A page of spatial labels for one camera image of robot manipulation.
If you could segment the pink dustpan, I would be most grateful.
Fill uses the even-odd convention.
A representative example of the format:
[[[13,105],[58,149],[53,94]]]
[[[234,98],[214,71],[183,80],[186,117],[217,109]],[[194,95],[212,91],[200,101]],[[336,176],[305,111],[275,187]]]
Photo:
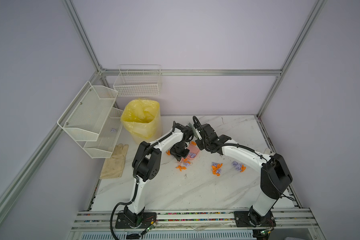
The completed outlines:
[[[196,142],[194,142],[194,141],[190,142],[187,149],[189,150],[189,153],[187,155],[188,160],[195,159],[198,156],[199,152],[200,152],[200,149],[198,148]]]

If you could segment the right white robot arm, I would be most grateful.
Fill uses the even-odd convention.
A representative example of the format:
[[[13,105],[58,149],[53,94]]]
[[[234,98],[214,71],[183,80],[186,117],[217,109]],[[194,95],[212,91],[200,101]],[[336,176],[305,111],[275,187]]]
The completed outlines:
[[[284,157],[279,154],[262,154],[237,143],[229,136],[218,136],[210,124],[201,124],[195,116],[193,121],[193,131],[200,150],[233,158],[260,175],[261,192],[250,207],[248,222],[253,227],[264,224],[271,218],[272,207],[293,181]]]

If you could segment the green hand brush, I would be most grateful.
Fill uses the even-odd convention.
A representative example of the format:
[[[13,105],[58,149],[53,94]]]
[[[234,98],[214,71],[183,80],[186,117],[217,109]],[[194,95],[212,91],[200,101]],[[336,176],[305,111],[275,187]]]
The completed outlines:
[[[200,132],[197,130],[197,128],[195,128],[193,125],[191,125],[191,127],[194,132],[195,138],[198,140],[202,140],[202,136],[201,136]]]

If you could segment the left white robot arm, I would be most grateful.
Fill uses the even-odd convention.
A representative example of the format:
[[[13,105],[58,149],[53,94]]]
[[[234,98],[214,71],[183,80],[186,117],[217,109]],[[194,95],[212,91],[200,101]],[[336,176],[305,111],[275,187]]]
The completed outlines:
[[[188,143],[193,137],[192,127],[173,122],[172,129],[164,136],[151,143],[140,143],[133,161],[135,186],[131,200],[124,207],[124,215],[132,227],[138,227],[143,221],[145,186],[158,174],[162,154],[169,151],[177,161],[186,159],[190,153]]]

